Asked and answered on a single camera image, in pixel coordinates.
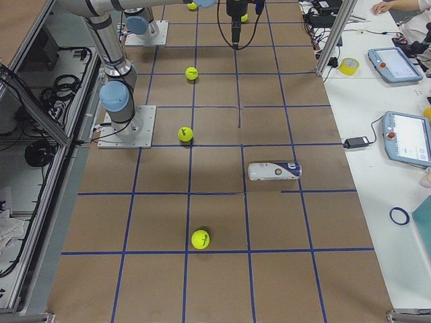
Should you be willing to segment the person's hand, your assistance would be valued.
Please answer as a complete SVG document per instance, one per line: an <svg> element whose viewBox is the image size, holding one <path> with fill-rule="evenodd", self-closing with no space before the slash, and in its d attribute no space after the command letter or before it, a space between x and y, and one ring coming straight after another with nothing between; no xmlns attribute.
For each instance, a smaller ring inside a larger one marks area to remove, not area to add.
<svg viewBox="0 0 431 323"><path fill-rule="evenodd" d="M388 12L392 8L393 4L391 1L381 1L380 3L372 6L372 12L374 15Z"/></svg>

